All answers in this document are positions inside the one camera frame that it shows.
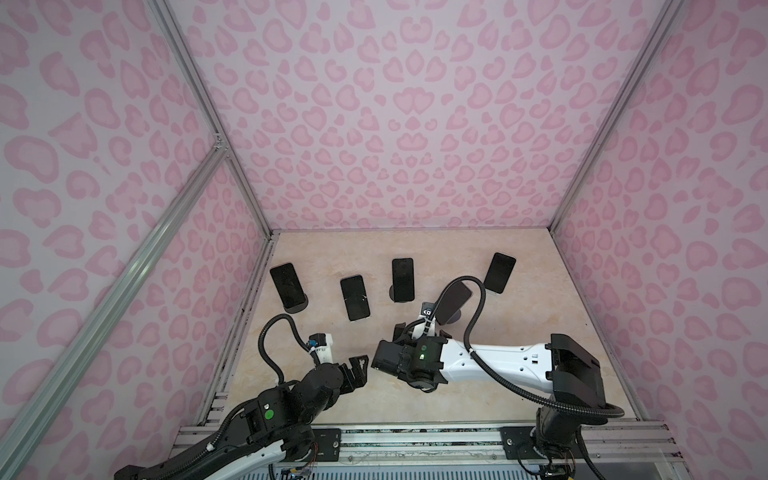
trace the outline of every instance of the pink leopard print wallpaper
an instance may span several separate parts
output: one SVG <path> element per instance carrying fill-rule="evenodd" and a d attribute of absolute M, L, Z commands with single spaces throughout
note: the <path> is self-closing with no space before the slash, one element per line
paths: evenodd
<path fill-rule="evenodd" d="M 661 0 L 173 0 L 272 227 L 545 226 Z"/>
<path fill-rule="evenodd" d="M 261 243 L 222 165 L 19 480 L 112 478 L 167 458 L 211 381 Z"/>
<path fill-rule="evenodd" d="M 147 15 L 0 5 L 0 436 L 213 142 Z"/>
<path fill-rule="evenodd" d="M 768 471 L 766 25 L 690 4 L 557 238 L 697 480 Z"/>

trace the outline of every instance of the beige tabletop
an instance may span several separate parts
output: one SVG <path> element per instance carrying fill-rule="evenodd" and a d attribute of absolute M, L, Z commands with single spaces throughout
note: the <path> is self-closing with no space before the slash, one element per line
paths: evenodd
<path fill-rule="evenodd" d="M 301 336 L 306 341 L 314 333 L 332 334 L 333 360 L 346 362 L 358 355 L 372 359 L 379 341 L 392 339 L 394 325 L 415 320 L 421 302 L 434 302 L 450 280 L 461 275 L 483 280 L 495 252 L 518 262 L 504 293 L 488 294 L 472 330 L 472 344 L 531 345 L 548 342 L 550 333 L 565 333 L 600 361 L 607 401 L 634 416 L 546 229 L 282 233 L 270 267 L 293 263 L 310 299 L 304 311 L 293 315 Z M 409 303 L 389 298 L 391 262 L 400 257 L 414 261 L 416 299 Z M 350 322 L 339 280 L 357 274 L 365 280 L 371 316 Z M 469 283 L 468 287 L 474 294 L 462 308 L 462 318 L 443 327 L 457 339 L 462 338 L 479 298 L 477 287 Z M 268 274 L 262 288 L 225 412 L 276 384 L 275 373 L 259 357 L 257 339 L 264 323 L 283 313 L 283 306 Z M 266 350 L 286 380 L 301 379 L 313 368 L 285 320 L 270 329 Z M 423 393 L 369 369 L 368 384 L 341 396 L 316 422 L 532 420 L 537 407 L 490 379 L 452 382 Z"/>

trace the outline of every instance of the phone screen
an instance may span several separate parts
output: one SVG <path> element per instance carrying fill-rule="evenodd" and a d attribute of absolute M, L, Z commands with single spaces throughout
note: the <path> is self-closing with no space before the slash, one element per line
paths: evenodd
<path fill-rule="evenodd" d="M 344 295 L 346 314 L 350 320 L 354 321 L 371 316 L 371 310 L 368 308 L 366 285 L 362 282 L 362 275 L 342 278 L 341 293 Z"/>
<path fill-rule="evenodd" d="M 469 300 L 469 297 L 471 296 L 472 291 L 467 288 L 464 282 L 458 282 L 451 285 L 451 288 L 445 292 L 440 305 L 438 305 L 437 310 L 435 311 L 435 321 L 439 325 L 445 325 L 451 319 L 453 314 L 458 312 L 458 310 L 467 303 L 467 300 Z"/>
<path fill-rule="evenodd" d="M 512 269 L 515 268 L 515 262 L 517 260 L 514 257 L 499 252 L 494 253 L 491 266 L 488 268 L 488 273 L 485 274 L 485 281 L 483 282 L 485 288 L 496 293 L 504 292 Z"/>
<path fill-rule="evenodd" d="M 392 259 L 392 296 L 396 302 L 412 302 L 415 299 L 413 258 Z"/>
<path fill-rule="evenodd" d="M 275 287 L 283 301 L 286 310 L 302 305 L 306 301 L 304 290 L 301 288 L 299 277 L 292 263 L 284 263 L 270 269 L 270 275 L 275 282 Z"/>

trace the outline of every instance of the black smartphone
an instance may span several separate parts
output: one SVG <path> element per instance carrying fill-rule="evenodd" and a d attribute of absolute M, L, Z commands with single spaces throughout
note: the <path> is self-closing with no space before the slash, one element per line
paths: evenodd
<path fill-rule="evenodd" d="M 416 298 L 413 287 L 413 258 L 392 259 L 392 300 L 412 302 Z"/>
<path fill-rule="evenodd" d="M 270 275 L 288 313 L 298 313 L 310 304 L 292 263 L 284 263 L 270 269 Z"/>
<path fill-rule="evenodd" d="M 514 257 L 499 252 L 494 253 L 491 266 L 488 267 L 488 273 L 485 274 L 485 281 L 483 281 L 485 288 L 492 292 L 503 293 L 516 262 Z"/>
<path fill-rule="evenodd" d="M 455 316 L 455 318 L 453 318 L 453 316 L 465 303 L 467 303 L 467 300 L 469 300 L 469 297 L 471 296 L 472 291 L 467 288 L 464 282 L 458 282 L 451 285 L 451 288 L 445 292 L 440 305 L 437 306 L 437 310 L 435 311 L 435 321 L 438 325 L 454 323 L 461 318 L 460 315 Z"/>
<path fill-rule="evenodd" d="M 368 308 L 366 285 L 362 281 L 362 275 L 342 278 L 340 283 L 341 293 L 344 295 L 346 315 L 349 320 L 354 321 L 371 316 L 371 309 Z"/>

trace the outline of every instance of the diagonal metal bar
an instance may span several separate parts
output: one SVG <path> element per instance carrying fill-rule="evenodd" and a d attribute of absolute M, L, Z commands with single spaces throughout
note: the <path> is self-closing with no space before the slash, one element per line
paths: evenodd
<path fill-rule="evenodd" d="M 598 162 L 600 154 L 603 151 L 605 142 L 611 137 L 616 125 L 618 125 L 624 112 L 629 107 L 637 89 L 640 87 L 641 82 L 645 78 L 646 73 L 653 66 L 654 61 L 664 44 L 667 43 L 667 39 L 675 26 L 677 19 L 681 18 L 680 13 L 683 10 L 686 0 L 667 0 L 661 7 L 661 13 L 656 18 L 656 21 L 650 29 L 650 34 L 645 39 L 643 47 L 640 49 L 640 53 L 637 54 L 632 67 L 627 74 L 626 80 L 621 85 L 614 103 L 611 105 L 608 115 L 605 116 L 605 120 L 600 125 L 597 134 L 594 136 L 592 144 L 587 149 L 587 153 L 584 156 L 584 161 L 581 162 L 573 180 L 568 185 L 568 189 L 565 191 L 563 201 L 560 203 L 558 209 L 554 212 L 552 222 L 549 224 L 549 230 L 555 234 L 558 229 L 563 225 L 565 217 L 571 210 L 576 196 L 587 180 L 589 172 L 592 167 Z"/>
<path fill-rule="evenodd" d="M 266 221 L 264 212 L 261 210 L 256 193 L 253 191 L 248 177 L 245 174 L 243 165 L 232 148 L 232 142 L 227 135 L 227 130 L 223 126 L 221 117 L 216 111 L 213 100 L 203 82 L 203 77 L 200 74 L 200 70 L 195 64 L 194 58 L 190 53 L 190 49 L 187 46 L 187 42 L 184 40 L 184 33 L 181 31 L 176 15 L 173 9 L 168 4 L 167 0 L 146 0 L 150 10 L 154 14 L 157 20 L 158 27 L 163 32 L 163 36 L 168 42 L 171 51 L 176 58 L 176 62 L 179 64 L 184 77 L 189 83 L 192 94 L 197 99 L 197 104 L 200 105 L 200 109 L 206 118 L 206 122 L 211 132 L 216 135 L 217 140 L 220 142 L 224 149 L 229 150 L 229 156 L 227 162 L 232 167 L 235 179 L 237 180 L 237 186 L 243 193 L 246 199 L 246 204 L 251 210 L 254 218 L 257 219 L 260 229 L 266 238 L 269 238 L 272 234 L 269 223 Z"/>
<path fill-rule="evenodd" d="M 35 395 L 24 405 L 0 443 L 0 480 L 13 480 L 69 400 L 91 362 L 107 342 L 144 281 L 187 219 L 222 164 L 226 152 L 214 147 L 165 210 L 88 321 L 72 340 Z"/>

